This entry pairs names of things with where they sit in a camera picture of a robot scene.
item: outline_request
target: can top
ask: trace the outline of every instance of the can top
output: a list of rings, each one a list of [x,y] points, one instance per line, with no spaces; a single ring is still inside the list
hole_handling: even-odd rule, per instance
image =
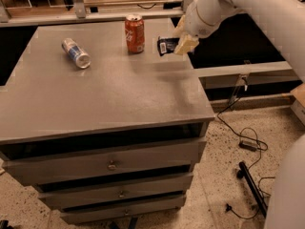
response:
[[[129,14],[126,16],[126,19],[129,21],[139,21],[142,19],[140,14]]]

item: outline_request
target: drawer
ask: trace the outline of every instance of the drawer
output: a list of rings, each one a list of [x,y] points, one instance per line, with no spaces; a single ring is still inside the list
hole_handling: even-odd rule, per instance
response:
[[[201,138],[31,157],[6,161],[3,167],[24,186],[131,173],[194,164],[205,145],[198,140]]]
[[[60,217],[68,224],[122,218],[154,211],[180,208],[184,205],[185,199],[186,198],[183,195],[147,199],[140,202],[130,202],[117,206],[104,206],[68,213],[61,213]]]
[[[113,200],[120,202],[129,198],[186,191],[190,188],[192,179],[192,173],[142,178],[39,194],[39,199],[51,209],[61,210]]]

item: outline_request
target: silver can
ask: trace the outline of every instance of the silver can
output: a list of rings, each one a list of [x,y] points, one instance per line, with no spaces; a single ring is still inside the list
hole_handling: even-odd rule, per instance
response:
[[[86,69],[91,64],[90,56],[80,48],[71,38],[66,38],[62,42],[63,50],[74,61],[75,65],[81,69]]]

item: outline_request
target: speckled floor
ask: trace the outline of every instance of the speckled floor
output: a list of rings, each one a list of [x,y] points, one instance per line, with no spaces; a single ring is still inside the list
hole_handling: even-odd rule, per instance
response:
[[[290,98],[278,95],[267,98],[241,99],[233,111],[222,117],[238,132],[253,128],[258,138],[268,144],[268,151],[251,168],[254,181],[273,177],[281,159],[292,144],[305,133],[305,127],[290,109]],[[222,102],[213,103],[217,112],[224,108]],[[254,136],[246,129],[244,135]],[[261,229],[264,218],[239,219],[232,212],[225,213],[226,203],[242,217],[255,214],[255,201],[244,179],[236,178],[238,163],[242,160],[249,166],[259,158],[259,152],[250,152],[238,147],[239,137],[216,119],[207,132],[207,146],[201,162],[195,166],[191,189],[180,210],[152,213],[140,216],[137,229]],[[261,188],[271,193],[273,181],[266,179]],[[68,225],[59,218],[59,213],[50,211],[37,199],[31,187],[22,187],[7,173],[0,176],[0,219],[8,219],[15,229],[68,229],[109,228],[109,221],[81,225]],[[121,229],[128,228],[130,218],[114,220]]]

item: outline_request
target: drawer knob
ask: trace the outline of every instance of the drawer knob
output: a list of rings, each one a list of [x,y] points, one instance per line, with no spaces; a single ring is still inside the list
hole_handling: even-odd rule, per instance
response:
[[[119,197],[119,198],[124,198],[124,197],[125,197],[124,191],[121,191],[120,194],[118,195],[118,197]]]
[[[108,170],[110,170],[110,171],[116,170],[116,165],[113,160],[110,161],[110,164],[108,165]]]

